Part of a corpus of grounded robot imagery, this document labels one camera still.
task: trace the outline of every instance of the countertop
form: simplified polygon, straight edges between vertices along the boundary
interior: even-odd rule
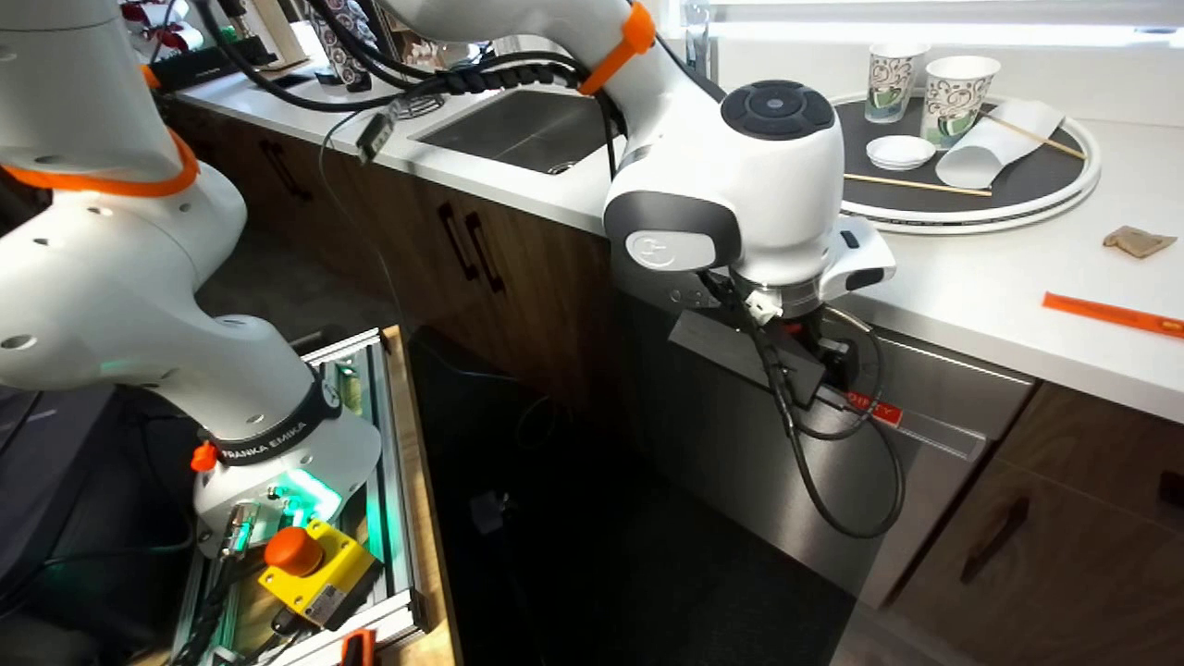
[[[331,100],[318,85],[292,93]],[[552,178],[413,140],[497,95],[448,100],[435,116],[398,122],[378,164],[598,233],[604,148]],[[312,143],[320,143],[342,120],[282,105],[238,74],[192,85],[180,100]],[[1101,248],[1117,227],[1184,237],[1184,131],[1114,120],[1074,122],[1086,125],[1101,151],[1100,189],[1081,208],[1005,233],[886,233],[899,270],[852,309],[883,330],[1184,425],[1181,341],[1038,309],[1043,293],[1065,293],[1184,320],[1184,240],[1154,259]],[[341,125],[329,143],[346,151],[360,131],[361,120]]]

